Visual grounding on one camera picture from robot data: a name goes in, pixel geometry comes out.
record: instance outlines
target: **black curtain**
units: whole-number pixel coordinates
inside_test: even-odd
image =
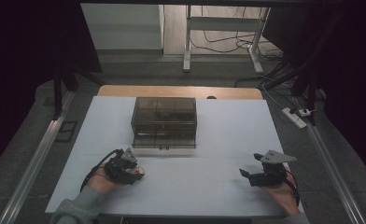
[[[0,155],[57,66],[102,72],[79,2],[0,1]]]
[[[366,1],[349,5],[319,70],[326,114],[366,164]]]

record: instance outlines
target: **sleeve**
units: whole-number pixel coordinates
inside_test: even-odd
[[[298,215],[285,217],[283,219],[284,224],[310,224],[305,213],[300,213]]]
[[[51,224],[89,223],[98,217],[105,196],[85,186],[75,200],[65,199],[52,215]]]

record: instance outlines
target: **transparent plastic box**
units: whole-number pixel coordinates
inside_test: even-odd
[[[138,97],[131,125],[133,147],[195,148],[195,98]]]

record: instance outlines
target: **human hand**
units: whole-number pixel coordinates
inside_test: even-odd
[[[287,175],[287,180],[293,185],[296,185],[293,176],[289,172],[287,172]],[[274,201],[284,210],[284,213],[287,216],[294,216],[300,213],[296,204],[294,192],[285,182],[276,186],[261,187],[261,189],[267,192],[274,199]]]
[[[99,167],[98,170],[92,175],[87,183],[87,186],[96,189],[102,194],[110,193],[116,187],[125,186],[124,184],[115,183],[109,179],[104,169],[105,165]]]

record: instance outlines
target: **table surface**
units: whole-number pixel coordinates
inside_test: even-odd
[[[124,88],[107,89],[114,89],[115,95]],[[139,92],[148,90],[148,87],[137,88],[143,89]],[[167,87],[174,93],[190,88]],[[149,92],[148,96],[158,96]],[[105,89],[100,90],[100,94],[105,95]],[[134,102],[135,97],[94,97],[46,212],[54,212],[65,198],[75,198],[84,176],[108,152],[131,146]],[[265,192],[250,187],[239,173],[239,168],[250,173],[261,172],[260,162],[253,158],[255,152],[264,154],[269,149],[283,152],[267,103],[263,100],[199,98],[196,102],[197,148],[133,148],[138,164],[145,168],[146,174],[134,185],[113,191],[102,208],[103,214],[157,217],[282,215]]]

